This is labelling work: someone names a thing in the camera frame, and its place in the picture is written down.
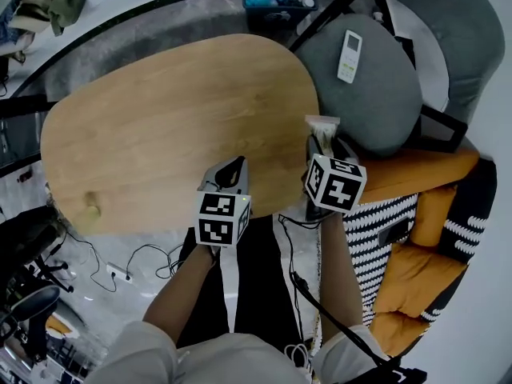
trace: black and white striped cushion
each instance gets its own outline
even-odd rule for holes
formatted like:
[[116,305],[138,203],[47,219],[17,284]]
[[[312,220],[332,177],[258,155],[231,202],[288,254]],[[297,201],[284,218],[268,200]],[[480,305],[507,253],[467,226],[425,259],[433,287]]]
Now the black and white striped cushion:
[[361,288],[363,323],[367,326],[375,316],[371,307],[377,297],[391,253],[391,244],[378,244],[378,234],[404,218],[409,219],[410,231],[417,204],[418,194],[366,203],[343,219],[352,263]]
[[495,193],[496,165],[480,159],[457,184],[457,193],[441,233],[439,254],[468,263],[482,240]]

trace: extension cord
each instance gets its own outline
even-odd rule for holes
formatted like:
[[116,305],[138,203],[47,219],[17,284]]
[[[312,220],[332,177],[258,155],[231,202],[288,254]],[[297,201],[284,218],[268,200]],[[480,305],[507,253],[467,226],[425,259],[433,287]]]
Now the extension cord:
[[106,272],[108,274],[112,274],[115,278],[119,280],[123,280],[126,283],[133,283],[134,278],[131,274],[127,273],[125,269],[121,269],[121,267],[116,266],[113,263],[108,262],[106,264]]

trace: oval table top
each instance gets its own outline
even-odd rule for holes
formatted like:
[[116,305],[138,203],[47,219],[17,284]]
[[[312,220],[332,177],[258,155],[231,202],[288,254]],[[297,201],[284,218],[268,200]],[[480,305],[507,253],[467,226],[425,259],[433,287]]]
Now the oval table top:
[[318,113],[301,62],[269,39],[232,34],[134,62],[60,101],[41,154],[52,195],[83,233],[192,226],[206,170],[244,155],[254,216],[296,202],[306,169],[307,114]]

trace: air conditioner remote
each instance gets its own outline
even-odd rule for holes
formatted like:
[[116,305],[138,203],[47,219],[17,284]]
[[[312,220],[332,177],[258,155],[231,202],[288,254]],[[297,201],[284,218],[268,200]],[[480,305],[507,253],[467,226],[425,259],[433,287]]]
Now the air conditioner remote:
[[362,37],[347,30],[343,41],[342,55],[339,58],[338,78],[351,84],[358,70],[361,53]]

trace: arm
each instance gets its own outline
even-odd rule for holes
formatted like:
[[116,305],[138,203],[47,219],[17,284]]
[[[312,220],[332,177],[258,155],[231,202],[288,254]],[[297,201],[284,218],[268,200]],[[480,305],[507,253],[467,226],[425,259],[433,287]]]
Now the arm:
[[144,322],[163,330],[174,343],[178,342],[212,266],[208,249],[203,245],[195,247],[144,315]]
[[[322,222],[322,276],[320,304],[347,327],[362,324],[362,298],[356,279],[342,217],[334,214]],[[324,342],[339,332],[322,316]]]

